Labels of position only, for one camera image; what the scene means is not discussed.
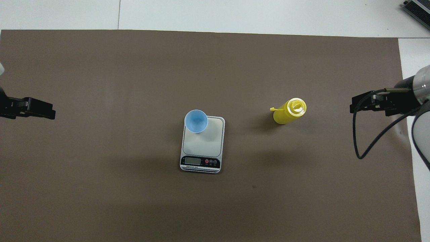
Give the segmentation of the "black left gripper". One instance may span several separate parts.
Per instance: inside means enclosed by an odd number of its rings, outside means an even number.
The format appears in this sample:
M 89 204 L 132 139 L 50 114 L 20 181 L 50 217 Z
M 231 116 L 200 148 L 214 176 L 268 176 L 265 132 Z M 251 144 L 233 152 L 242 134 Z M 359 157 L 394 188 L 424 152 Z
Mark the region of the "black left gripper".
M 16 119 L 17 117 L 39 117 L 50 120 L 55 120 L 56 111 L 53 109 L 52 103 L 38 100 L 36 98 L 13 98 L 8 97 L 0 88 L 0 116 L 8 119 Z

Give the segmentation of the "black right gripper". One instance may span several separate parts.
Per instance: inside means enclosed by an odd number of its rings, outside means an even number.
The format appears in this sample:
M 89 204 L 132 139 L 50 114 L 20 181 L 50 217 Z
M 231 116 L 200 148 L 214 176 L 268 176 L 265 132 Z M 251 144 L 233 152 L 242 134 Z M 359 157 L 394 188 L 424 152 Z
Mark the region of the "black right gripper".
M 384 111 L 385 116 L 392 116 L 397 114 L 406 114 L 413 109 L 419 107 L 415 94 L 413 92 L 414 76 L 399 81 L 394 85 L 394 88 L 408 88 L 407 92 L 389 92 L 382 94 L 383 100 L 378 104 L 373 99 L 376 95 L 376 90 L 368 91 L 351 98 L 349 105 L 349 112 L 353 114 L 355 111 Z

